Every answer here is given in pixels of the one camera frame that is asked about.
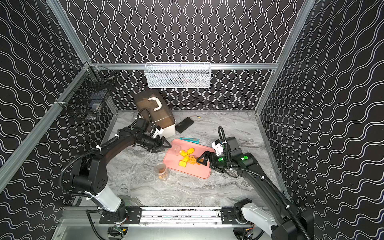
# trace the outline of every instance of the wire mesh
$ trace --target wire mesh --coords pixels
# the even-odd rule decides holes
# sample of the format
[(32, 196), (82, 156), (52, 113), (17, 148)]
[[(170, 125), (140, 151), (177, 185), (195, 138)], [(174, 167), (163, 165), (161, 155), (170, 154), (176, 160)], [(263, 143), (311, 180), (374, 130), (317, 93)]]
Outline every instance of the wire mesh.
[(116, 72), (107, 68), (90, 67), (61, 106), (76, 120), (98, 119), (117, 77)]
[(146, 63), (150, 88), (209, 88), (211, 63)]

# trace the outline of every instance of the wavy line pattern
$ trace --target wavy line pattern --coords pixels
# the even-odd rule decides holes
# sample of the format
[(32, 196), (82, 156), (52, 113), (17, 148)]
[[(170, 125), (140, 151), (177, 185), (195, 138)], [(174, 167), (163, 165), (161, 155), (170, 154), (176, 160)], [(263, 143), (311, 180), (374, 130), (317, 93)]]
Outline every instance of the wavy line pattern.
[[(119, 110), (136, 109), (133, 96), (149, 89), (144, 71), (116, 71), (119, 74), (112, 97)], [(271, 70), (212, 71), (207, 89), (158, 89), (171, 110), (252, 111), (261, 97)]]
[(260, 115), (315, 238), (382, 239), (384, 2), (316, 1)]
[(0, 167), (82, 66), (44, 0), (0, 2)]
[(93, 62), (276, 62), (303, 0), (61, 0)]
[(0, 194), (0, 239), (51, 239), (73, 202), (59, 188), (60, 172), (77, 152), (100, 144), (112, 116), (106, 106), (98, 122), (77, 122), (64, 111), (58, 116)]

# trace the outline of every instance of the white wire basket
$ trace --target white wire basket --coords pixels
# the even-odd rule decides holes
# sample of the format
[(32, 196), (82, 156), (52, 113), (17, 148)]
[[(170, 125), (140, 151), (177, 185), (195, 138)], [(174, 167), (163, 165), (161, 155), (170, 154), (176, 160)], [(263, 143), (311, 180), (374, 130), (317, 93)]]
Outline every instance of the white wire basket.
[(211, 63), (146, 63), (150, 88), (209, 88)]

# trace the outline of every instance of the gray marble tabletop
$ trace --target gray marble tabletop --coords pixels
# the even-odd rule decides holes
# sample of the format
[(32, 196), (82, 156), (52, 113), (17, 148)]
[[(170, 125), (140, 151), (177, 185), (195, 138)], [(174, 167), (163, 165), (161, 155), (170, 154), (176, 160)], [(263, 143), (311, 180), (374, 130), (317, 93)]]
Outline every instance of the gray marble tabletop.
[[(222, 126), (227, 137), (234, 136), (244, 153), (257, 158), (268, 177), (276, 184), (271, 162), (253, 112), (173, 112), (176, 123), (185, 117), (195, 123), (182, 134), (169, 137), (171, 142), (179, 137), (199, 138), (200, 143), (210, 146), (218, 139), (217, 127)], [(119, 112), (113, 127), (112, 138), (117, 129), (133, 122), (137, 112)], [(154, 166), (162, 162), (164, 152), (152, 154), (141, 147), (127, 147), (107, 165), (108, 184), (112, 191), (125, 200), (127, 205), (138, 206), (233, 206), (249, 198), (259, 207), (265, 207), (254, 189), (242, 178), (232, 178), (212, 171), (208, 179), (200, 179), (169, 169), (166, 181), (154, 175)]]

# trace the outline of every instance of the clear plastic cup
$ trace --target clear plastic cup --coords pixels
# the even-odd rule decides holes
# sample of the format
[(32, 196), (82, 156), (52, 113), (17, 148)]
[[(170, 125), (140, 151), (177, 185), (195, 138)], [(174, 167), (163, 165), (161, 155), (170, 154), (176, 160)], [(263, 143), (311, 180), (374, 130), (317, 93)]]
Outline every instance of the clear plastic cup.
[(181, 146), (175, 145), (175, 144), (173, 144), (171, 148), (168, 149), (168, 153), (175, 156), (180, 155), (180, 151), (181, 151)]
[(154, 172), (156, 176), (162, 181), (167, 180), (169, 177), (167, 166), (162, 162), (155, 166)]

